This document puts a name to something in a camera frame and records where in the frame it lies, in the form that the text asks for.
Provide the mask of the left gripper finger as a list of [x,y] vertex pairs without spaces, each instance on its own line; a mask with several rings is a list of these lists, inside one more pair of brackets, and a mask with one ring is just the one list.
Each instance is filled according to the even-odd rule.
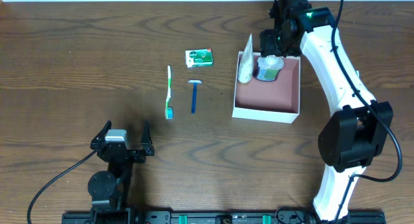
[[144,129],[142,132],[142,137],[141,137],[141,146],[142,149],[144,150],[146,156],[154,156],[155,154],[155,148],[153,145],[153,142],[151,140],[151,135],[149,132],[149,122],[145,121],[144,123]]
[[107,132],[111,129],[112,123],[108,120],[104,127],[98,132],[98,134],[92,139],[90,148],[92,150],[98,150],[100,145],[105,141]]

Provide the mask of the clear pump sanitizer bottle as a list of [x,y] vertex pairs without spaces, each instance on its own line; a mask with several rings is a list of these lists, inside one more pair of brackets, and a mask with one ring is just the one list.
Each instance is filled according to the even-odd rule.
[[257,59],[257,71],[255,78],[262,82],[273,82],[276,80],[278,73],[284,67],[282,58],[271,55],[259,57]]

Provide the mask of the white cream tube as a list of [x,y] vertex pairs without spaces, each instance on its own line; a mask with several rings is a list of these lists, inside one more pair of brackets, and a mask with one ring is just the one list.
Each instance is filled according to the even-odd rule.
[[249,35],[246,47],[241,57],[237,79],[242,84],[247,84],[251,79],[254,71],[254,52],[253,52],[253,39],[252,35]]

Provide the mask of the green Dettol soap bar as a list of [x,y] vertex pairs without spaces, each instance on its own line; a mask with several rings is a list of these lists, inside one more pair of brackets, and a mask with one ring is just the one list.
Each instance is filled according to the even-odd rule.
[[194,49],[185,51],[185,63],[187,68],[207,67],[213,65],[211,49]]

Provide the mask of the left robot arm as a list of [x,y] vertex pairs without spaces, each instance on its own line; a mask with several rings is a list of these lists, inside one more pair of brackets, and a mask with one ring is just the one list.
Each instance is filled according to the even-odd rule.
[[90,211],[92,224],[144,223],[144,215],[127,203],[129,186],[135,163],[144,163],[147,156],[153,156],[155,149],[149,133],[149,123],[145,122],[141,138],[141,148],[129,148],[127,131],[113,129],[107,121],[101,131],[91,141],[91,149],[108,164],[106,170],[95,173],[88,182],[91,195]]

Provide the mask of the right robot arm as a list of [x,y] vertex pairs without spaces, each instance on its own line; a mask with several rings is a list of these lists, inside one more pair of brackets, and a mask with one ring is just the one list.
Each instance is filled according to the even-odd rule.
[[325,168],[312,211],[304,223],[384,223],[381,211],[350,211],[353,190],[382,153],[393,110],[378,102],[354,69],[340,39],[339,15],[308,0],[274,0],[272,29],[260,34],[262,56],[304,56],[325,93],[330,119],[318,136]]

